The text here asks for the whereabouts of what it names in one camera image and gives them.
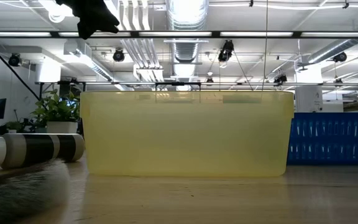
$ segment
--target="fuzzy gray object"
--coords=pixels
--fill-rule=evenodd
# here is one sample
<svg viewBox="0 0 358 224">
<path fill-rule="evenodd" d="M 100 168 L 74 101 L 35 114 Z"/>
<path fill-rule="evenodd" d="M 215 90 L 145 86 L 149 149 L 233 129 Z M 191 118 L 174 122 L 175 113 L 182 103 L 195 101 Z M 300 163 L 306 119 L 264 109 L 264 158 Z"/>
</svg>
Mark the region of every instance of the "fuzzy gray object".
<svg viewBox="0 0 358 224">
<path fill-rule="evenodd" d="M 0 223 L 42 212 L 68 198 L 69 175 L 61 160 L 0 175 Z"/>
</svg>

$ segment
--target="yellow plastic bin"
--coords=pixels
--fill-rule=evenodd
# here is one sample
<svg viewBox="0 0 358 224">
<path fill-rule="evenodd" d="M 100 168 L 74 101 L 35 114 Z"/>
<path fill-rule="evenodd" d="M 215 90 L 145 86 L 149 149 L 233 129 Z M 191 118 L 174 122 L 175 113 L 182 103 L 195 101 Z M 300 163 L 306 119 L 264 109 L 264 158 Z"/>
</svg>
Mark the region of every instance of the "yellow plastic bin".
<svg viewBox="0 0 358 224">
<path fill-rule="evenodd" d="M 280 91 L 87 91 L 89 172 L 262 177 L 285 172 L 293 94 Z"/>
</svg>

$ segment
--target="potted plant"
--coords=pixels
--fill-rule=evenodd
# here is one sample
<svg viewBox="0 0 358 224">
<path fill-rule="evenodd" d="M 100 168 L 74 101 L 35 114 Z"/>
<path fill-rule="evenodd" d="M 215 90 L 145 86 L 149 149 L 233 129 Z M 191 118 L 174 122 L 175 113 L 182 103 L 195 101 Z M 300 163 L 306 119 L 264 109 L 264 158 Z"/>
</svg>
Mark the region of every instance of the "potted plant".
<svg viewBox="0 0 358 224">
<path fill-rule="evenodd" d="M 6 128 L 9 133 L 17 133 L 22 129 L 22 124 L 18 121 L 10 121 L 6 123 Z"/>
<path fill-rule="evenodd" d="M 38 108 L 36 125 L 46 125 L 48 133 L 76 133 L 80 119 L 80 98 L 72 92 L 60 98 L 57 90 L 48 91 L 49 95 L 36 102 Z"/>
</svg>

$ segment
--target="ceiling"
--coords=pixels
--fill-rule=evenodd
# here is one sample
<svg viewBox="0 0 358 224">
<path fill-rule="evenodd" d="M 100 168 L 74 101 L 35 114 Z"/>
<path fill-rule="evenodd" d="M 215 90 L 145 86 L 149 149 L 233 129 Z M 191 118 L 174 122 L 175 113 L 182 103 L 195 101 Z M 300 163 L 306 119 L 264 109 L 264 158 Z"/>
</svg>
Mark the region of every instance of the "ceiling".
<svg viewBox="0 0 358 224">
<path fill-rule="evenodd" d="M 308 0 L 280 0 L 268 1 L 272 6 L 288 6 L 288 7 L 308 7 L 318 6 L 321 1 Z M 5 1 L 16 6 L 24 6 L 20 1 Z M 266 1 L 254 1 L 256 5 L 266 5 Z M 358 0 L 349 1 L 351 5 L 358 5 Z M 40 6 L 37 1 L 27 1 L 30 6 Z M 324 9 L 317 11 L 301 11 L 301 10 L 266 10 L 264 7 L 248 7 L 236 6 L 229 7 L 230 4 L 248 4 L 249 1 L 226 1 L 226 0 L 210 0 L 208 9 L 208 30 L 356 30 L 358 27 L 358 8 L 350 7 L 347 9 Z M 167 18 L 166 11 L 161 10 L 165 1 L 149 1 L 149 23 L 154 30 L 166 30 Z M 344 1 L 328 1 L 324 6 L 340 6 Z M 45 9 L 22 9 L 8 6 L 0 3 L 0 30 L 76 30 L 78 19 L 75 17 L 66 17 L 59 24 L 48 22 L 48 12 Z M 213 72 L 215 80 L 221 82 L 243 81 L 244 73 L 252 82 L 262 80 L 264 73 L 270 74 L 272 70 L 283 63 L 280 59 L 289 59 L 291 56 L 298 54 L 311 54 L 317 50 L 327 46 L 335 40 L 332 39 L 302 39 L 298 48 L 298 40 L 296 39 L 235 39 L 234 47 L 237 56 L 229 60 L 226 68 L 220 68 L 217 60 L 214 61 L 215 55 L 222 47 L 223 39 L 209 39 L 208 43 L 201 45 L 201 52 L 198 61 L 202 65 L 196 66 L 194 81 L 205 81 L 207 72 Z M 63 56 L 63 45 L 65 39 L 0 39 L 0 45 L 9 46 L 38 46 L 57 57 Z M 127 55 L 124 62 L 114 62 L 112 53 L 115 48 L 122 47 L 118 39 L 88 39 L 86 41 L 93 49 L 93 57 L 99 60 L 113 74 L 120 76 L 121 81 L 133 81 L 132 75 L 133 61 Z M 164 67 L 164 78 L 172 76 L 172 65 L 170 46 L 163 43 L 162 39 L 155 39 L 155 49 L 158 59 Z M 348 61 L 358 57 L 358 45 L 346 51 Z M 69 76 L 76 76 L 79 80 L 95 81 L 97 75 L 87 66 L 73 64 L 77 70 L 64 68 L 63 73 Z M 323 71 L 333 68 L 332 62 L 324 63 Z M 348 63 L 346 66 L 340 67 L 330 72 L 323 72 L 323 80 L 332 79 L 335 74 L 338 76 L 358 71 L 358 60 Z M 287 71 L 288 81 L 293 81 L 293 70 Z M 358 82 L 355 77 L 349 82 Z"/>
</svg>

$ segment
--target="green plant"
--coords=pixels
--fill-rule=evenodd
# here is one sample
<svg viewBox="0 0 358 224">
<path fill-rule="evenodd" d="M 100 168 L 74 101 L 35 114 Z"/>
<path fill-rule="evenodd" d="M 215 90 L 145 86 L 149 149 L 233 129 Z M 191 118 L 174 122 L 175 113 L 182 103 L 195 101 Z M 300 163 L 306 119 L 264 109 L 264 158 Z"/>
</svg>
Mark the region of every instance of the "green plant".
<svg viewBox="0 0 358 224">
<path fill-rule="evenodd" d="M 8 130 L 16 130 L 19 131 L 22 129 L 22 124 L 18 121 L 10 121 L 8 123 L 6 123 L 6 128 Z"/>
<path fill-rule="evenodd" d="M 35 126 L 45 127 L 48 121 L 77 122 L 80 119 L 80 98 L 72 92 L 59 98 L 57 90 L 46 92 L 49 95 L 36 102 L 37 109 L 32 113 L 37 115 Z"/>
</svg>

